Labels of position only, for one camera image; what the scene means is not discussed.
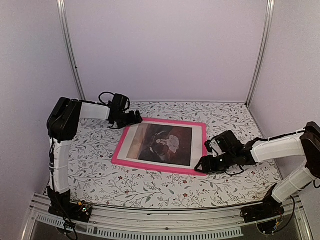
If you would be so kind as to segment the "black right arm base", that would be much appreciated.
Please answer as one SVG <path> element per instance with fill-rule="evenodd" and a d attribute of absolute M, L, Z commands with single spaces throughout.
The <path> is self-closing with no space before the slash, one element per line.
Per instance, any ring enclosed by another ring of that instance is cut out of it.
<path fill-rule="evenodd" d="M 272 218 L 272 220 L 258 223 L 257 229 L 264 235 L 271 235 L 276 232 L 283 220 L 285 210 L 281 203 L 274 200 L 263 201 L 260 204 L 243 207 L 240 216 L 245 223 L 258 222 Z"/>

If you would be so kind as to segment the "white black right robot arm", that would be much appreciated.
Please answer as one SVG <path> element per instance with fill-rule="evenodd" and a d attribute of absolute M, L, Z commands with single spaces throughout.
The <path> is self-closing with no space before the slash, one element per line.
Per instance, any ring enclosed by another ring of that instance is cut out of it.
<path fill-rule="evenodd" d="M 291 133 L 241 143 L 227 130 L 205 142 L 208 155 L 194 170 L 203 174 L 226 173 L 232 166 L 253 166 L 269 160 L 300 160 L 286 178 L 273 185 L 259 206 L 262 218 L 269 218 L 278 205 L 320 177 L 320 127 L 310 121 Z"/>

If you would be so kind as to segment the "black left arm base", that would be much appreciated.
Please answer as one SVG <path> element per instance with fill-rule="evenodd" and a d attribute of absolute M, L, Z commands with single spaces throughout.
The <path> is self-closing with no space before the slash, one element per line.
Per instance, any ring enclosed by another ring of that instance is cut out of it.
<path fill-rule="evenodd" d="M 51 200 L 48 212 L 58 217 L 88 223 L 92 214 L 92 204 L 84 200 L 72 203 L 68 198 Z"/>

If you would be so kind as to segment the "landscape photo print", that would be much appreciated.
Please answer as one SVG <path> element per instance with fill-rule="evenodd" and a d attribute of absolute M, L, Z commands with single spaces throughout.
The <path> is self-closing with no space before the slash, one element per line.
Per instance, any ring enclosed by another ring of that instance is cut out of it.
<path fill-rule="evenodd" d="M 141 123 L 126 157 L 189 167 L 192 159 L 192 136 L 191 127 Z"/>

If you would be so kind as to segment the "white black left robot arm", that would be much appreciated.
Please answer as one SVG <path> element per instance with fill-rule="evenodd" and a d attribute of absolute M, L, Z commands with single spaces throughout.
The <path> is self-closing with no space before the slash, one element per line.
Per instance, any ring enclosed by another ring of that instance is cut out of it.
<path fill-rule="evenodd" d="M 117 129 L 140 124 L 143 119 L 138 110 L 128 111 L 130 101 L 116 94 L 108 104 L 61 97 L 47 120 L 50 138 L 49 187 L 62 195 L 70 193 L 68 182 L 69 151 L 81 119 L 106 120 Z"/>

